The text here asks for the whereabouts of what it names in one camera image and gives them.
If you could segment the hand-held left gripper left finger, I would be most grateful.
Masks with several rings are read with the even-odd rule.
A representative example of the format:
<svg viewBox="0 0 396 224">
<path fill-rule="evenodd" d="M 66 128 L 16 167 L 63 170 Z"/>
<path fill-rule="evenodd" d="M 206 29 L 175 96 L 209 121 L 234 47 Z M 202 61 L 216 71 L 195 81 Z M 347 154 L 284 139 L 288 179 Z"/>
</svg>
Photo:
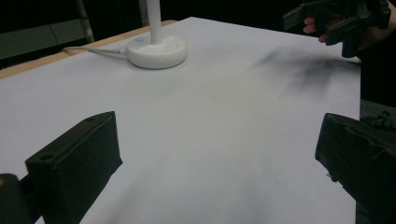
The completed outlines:
<svg viewBox="0 0 396 224">
<path fill-rule="evenodd" d="M 46 224 L 79 224 L 122 165 L 116 114 L 72 127 L 25 161 Z"/>
</svg>

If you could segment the white round lamp base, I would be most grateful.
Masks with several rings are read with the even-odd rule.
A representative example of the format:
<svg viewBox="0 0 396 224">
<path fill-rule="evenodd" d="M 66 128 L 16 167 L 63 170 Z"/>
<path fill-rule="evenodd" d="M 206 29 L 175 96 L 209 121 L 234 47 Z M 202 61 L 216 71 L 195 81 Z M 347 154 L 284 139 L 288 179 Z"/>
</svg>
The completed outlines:
<svg viewBox="0 0 396 224">
<path fill-rule="evenodd" d="M 187 59 L 188 47 L 177 36 L 162 34 L 160 0 L 146 0 L 149 34 L 132 39 L 126 46 L 128 60 L 145 69 L 166 69 Z"/>
</svg>

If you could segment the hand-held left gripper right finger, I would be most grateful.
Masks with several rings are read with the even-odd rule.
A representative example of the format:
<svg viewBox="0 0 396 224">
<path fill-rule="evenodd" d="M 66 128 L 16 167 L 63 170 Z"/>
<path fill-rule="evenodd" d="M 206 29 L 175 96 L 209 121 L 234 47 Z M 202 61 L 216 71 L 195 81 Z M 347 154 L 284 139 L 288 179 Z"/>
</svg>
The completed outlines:
<svg viewBox="0 0 396 224">
<path fill-rule="evenodd" d="M 396 224 L 396 120 L 327 113 L 315 158 L 372 224 Z"/>
</svg>

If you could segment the metal stand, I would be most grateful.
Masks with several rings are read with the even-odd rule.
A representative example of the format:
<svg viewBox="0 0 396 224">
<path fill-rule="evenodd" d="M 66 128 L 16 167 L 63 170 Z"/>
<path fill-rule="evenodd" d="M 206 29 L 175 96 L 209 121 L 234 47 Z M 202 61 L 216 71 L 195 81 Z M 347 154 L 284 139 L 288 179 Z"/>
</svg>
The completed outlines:
<svg viewBox="0 0 396 224">
<path fill-rule="evenodd" d="M 92 33 L 91 24 L 89 21 L 88 14 L 85 10 L 83 0 L 76 0 L 76 5 L 78 8 L 78 14 L 80 16 L 81 26 L 83 28 L 86 40 L 88 43 L 92 43 L 94 41 L 94 36 Z"/>
</svg>

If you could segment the grey panel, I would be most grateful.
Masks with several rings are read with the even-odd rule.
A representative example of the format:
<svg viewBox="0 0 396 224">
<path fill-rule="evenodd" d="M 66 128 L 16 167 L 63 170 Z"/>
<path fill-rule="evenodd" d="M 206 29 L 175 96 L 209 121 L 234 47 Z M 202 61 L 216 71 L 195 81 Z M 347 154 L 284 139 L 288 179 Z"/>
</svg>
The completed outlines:
<svg viewBox="0 0 396 224">
<path fill-rule="evenodd" d="M 80 39 L 86 40 L 80 19 L 2 33 L 0 60 Z"/>
</svg>

